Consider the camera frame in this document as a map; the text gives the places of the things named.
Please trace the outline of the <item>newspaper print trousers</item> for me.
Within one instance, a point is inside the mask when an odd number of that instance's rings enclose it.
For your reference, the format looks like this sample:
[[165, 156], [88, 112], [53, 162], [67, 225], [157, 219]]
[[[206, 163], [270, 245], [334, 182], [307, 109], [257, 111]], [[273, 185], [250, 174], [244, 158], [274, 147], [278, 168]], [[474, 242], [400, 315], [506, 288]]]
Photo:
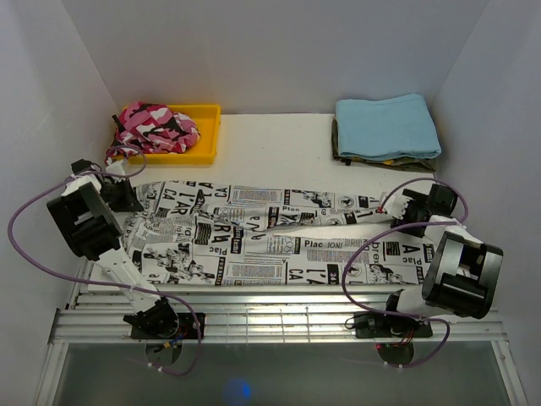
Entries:
[[282, 233], [383, 222], [368, 196], [195, 181], [142, 184], [135, 193], [144, 210], [125, 220], [123, 245], [154, 284], [420, 284], [434, 253], [404, 233], [376, 242]]

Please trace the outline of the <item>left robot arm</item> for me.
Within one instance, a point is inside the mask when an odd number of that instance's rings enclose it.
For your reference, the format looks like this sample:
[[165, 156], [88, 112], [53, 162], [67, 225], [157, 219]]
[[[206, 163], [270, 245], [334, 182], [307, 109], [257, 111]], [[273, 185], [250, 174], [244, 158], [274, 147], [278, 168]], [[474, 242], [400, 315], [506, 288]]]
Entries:
[[107, 281], [121, 286], [132, 313], [123, 320], [151, 337], [170, 338], [180, 321], [167, 298], [160, 296], [140, 273], [123, 247], [117, 213], [143, 210], [123, 165], [113, 172], [79, 159], [71, 164], [73, 179], [62, 194], [46, 204], [68, 247], [78, 257], [99, 266]]

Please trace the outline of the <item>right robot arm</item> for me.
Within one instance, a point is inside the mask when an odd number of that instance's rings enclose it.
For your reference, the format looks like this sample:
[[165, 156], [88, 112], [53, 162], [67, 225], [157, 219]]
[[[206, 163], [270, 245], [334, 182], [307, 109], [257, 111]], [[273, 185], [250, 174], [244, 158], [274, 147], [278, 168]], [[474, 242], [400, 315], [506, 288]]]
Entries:
[[473, 237], [452, 214], [459, 194], [433, 184], [428, 194], [394, 189], [380, 197], [379, 209], [392, 217], [391, 228], [434, 245], [422, 284], [402, 288], [386, 302], [381, 323], [392, 336], [413, 324], [413, 315], [455, 315], [483, 319], [491, 309], [503, 250]]

